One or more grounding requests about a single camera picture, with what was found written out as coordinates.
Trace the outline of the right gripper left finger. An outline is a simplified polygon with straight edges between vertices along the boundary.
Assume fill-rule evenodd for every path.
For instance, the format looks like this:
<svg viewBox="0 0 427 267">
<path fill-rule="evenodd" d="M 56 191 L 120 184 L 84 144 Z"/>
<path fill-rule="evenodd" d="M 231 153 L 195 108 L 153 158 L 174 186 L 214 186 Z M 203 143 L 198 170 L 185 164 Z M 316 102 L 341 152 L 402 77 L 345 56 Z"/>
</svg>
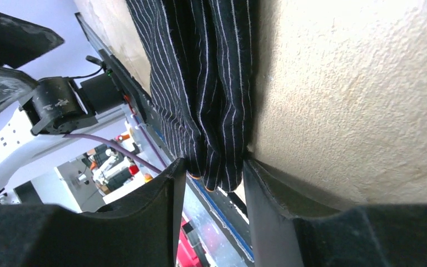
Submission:
<svg viewBox="0 0 427 267">
<path fill-rule="evenodd" d="M 0 266 L 175 266 L 183 159 L 96 212 L 0 205 Z"/>
</svg>

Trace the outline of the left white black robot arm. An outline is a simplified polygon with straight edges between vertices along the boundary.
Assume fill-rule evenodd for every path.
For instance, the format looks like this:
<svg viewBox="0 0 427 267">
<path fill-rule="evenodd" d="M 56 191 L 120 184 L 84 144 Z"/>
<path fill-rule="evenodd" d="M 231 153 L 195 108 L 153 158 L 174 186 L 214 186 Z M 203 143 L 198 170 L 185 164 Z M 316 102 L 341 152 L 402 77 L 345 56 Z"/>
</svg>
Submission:
<svg viewBox="0 0 427 267">
<path fill-rule="evenodd" d="M 27 161 L 64 137 L 95 125 L 97 115 L 123 103 L 105 61 L 87 56 L 99 70 L 82 77 L 35 80 L 20 67 L 64 42 L 53 30 L 0 12 L 0 113 L 18 103 L 0 130 L 0 193 Z"/>
</svg>

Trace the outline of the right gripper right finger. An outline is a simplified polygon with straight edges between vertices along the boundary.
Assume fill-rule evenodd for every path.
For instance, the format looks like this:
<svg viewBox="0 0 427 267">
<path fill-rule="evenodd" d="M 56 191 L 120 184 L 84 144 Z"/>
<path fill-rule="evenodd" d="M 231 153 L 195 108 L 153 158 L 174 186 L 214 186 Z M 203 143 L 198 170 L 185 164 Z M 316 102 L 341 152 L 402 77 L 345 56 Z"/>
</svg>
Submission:
<svg viewBox="0 0 427 267">
<path fill-rule="evenodd" d="M 427 266 L 427 204 L 339 211 L 255 160 L 245 161 L 243 174 L 256 266 Z"/>
</svg>

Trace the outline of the black striped underwear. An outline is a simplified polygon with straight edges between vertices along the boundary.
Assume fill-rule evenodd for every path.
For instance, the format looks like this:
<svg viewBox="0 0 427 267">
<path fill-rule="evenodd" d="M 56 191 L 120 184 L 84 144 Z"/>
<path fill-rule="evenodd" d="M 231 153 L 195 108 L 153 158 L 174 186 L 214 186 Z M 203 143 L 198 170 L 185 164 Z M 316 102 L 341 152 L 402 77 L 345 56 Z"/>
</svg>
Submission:
<svg viewBox="0 0 427 267">
<path fill-rule="evenodd" d="M 258 1 L 128 1 L 150 63 L 153 105 L 181 137 L 188 130 L 208 191 L 234 191 L 253 124 Z"/>
</svg>

